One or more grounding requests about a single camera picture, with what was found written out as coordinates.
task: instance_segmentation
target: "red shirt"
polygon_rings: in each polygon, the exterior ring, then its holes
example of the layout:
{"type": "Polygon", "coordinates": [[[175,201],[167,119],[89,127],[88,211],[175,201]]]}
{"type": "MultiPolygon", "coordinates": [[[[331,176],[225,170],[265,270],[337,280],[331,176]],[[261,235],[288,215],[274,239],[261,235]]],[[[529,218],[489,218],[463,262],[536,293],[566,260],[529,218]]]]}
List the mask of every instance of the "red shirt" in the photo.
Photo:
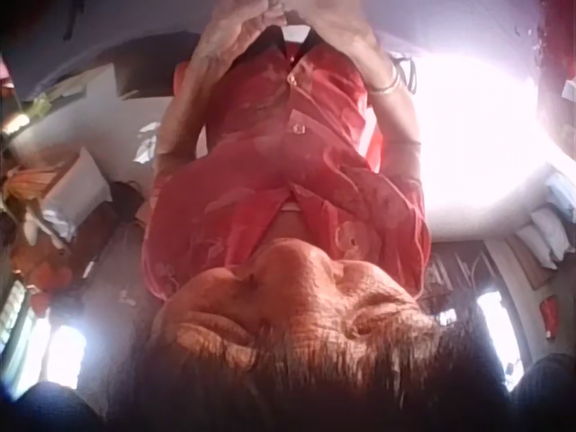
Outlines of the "red shirt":
{"type": "MultiPolygon", "coordinates": [[[[157,297],[248,260],[287,203],[333,259],[374,263],[419,294],[430,250],[421,185],[375,173],[358,153],[367,94],[346,57],[322,44],[293,67],[273,48],[232,69],[213,101],[210,155],[157,179],[143,249],[157,297]]],[[[403,151],[390,158],[402,154],[403,164],[406,149],[418,149],[395,146],[403,151]]]]}

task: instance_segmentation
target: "button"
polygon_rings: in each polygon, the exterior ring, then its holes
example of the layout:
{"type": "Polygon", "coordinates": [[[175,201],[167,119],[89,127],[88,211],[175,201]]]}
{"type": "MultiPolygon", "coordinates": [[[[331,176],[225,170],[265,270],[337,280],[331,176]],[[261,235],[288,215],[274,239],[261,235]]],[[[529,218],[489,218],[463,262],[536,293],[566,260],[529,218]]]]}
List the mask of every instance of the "button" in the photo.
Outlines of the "button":
{"type": "Polygon", "coordinates": [[[295,124],[292,130],[296,135],[303,135],[306,133],[306,126],[303,124],[295,124]]]}
{"type": "Polygon", "coordinates": [[[290,84],[291,86],[296,87],[298,85],[298,81],[296,81],[296,77],[292,74],[290,74],[288,76],[288,84],[290,84]]]}

